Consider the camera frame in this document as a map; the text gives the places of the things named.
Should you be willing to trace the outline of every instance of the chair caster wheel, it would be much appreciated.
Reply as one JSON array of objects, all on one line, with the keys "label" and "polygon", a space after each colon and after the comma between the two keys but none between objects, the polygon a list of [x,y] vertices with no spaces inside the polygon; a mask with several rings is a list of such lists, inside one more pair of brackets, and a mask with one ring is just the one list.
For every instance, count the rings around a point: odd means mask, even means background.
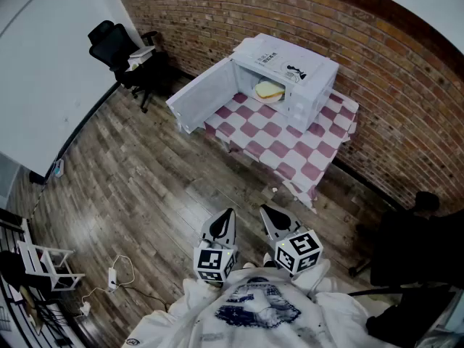
[{"label": "chair caster wheel", "polygon": [[349,274],[351,277],[356,277],[356,275],[357,275],[356,267],[351,267],[351,268],[348,270],[348,274]]}]

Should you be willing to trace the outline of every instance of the white marker cube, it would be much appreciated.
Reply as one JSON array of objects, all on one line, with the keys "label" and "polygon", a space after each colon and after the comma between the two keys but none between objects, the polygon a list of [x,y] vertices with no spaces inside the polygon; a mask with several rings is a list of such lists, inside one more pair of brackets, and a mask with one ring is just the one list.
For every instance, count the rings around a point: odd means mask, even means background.
[{"label": "white marker cube", "polygon": [[316,265],[323,246],[311,230],[275,243],[275,261],[292,274]]},{"label": "white marker cube", "polygon": [[194,271],[204,281],[224,282],[236,263],[230,249],[194,249]]}]

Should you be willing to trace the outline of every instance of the pink and white tablecloth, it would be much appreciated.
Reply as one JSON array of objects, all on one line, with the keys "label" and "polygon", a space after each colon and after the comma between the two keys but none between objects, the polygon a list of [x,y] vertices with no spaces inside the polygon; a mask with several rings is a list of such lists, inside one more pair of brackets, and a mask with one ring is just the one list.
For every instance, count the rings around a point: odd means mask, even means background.
[{"label": "pink and white tablecloth", "polygon": [[204,125],[209,134],[271,167],[290,192],[313,210],[315,187],[340,145],[355,132],[358,107],[332,91],[315,121],[301,133],[284,115],[238,93]]}]

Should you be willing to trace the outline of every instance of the brick wall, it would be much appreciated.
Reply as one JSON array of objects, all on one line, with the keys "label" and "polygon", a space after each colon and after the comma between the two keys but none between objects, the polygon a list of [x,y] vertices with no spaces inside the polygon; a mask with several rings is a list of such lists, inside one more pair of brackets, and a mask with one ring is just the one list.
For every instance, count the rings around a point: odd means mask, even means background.
[{"label": "brick wall", "polygon": [[122,0],[140,33],[158,30],[192,75],[266,33],[340,64],[335,89],[360,104],[338,157],[406,207],[432,191],[464,207],[462,54],[390,0]]}]

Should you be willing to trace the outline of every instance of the open microwave door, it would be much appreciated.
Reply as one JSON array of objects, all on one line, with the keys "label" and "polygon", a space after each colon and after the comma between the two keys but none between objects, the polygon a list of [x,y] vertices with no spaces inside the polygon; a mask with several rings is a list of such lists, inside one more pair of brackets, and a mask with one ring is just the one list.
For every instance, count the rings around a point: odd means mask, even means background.
[{"label": "open microwave door", "polygon": [[229,102],[238,88],[234,63],[225,58],[171,96],[167,105],[187,133],[191,133]]}]

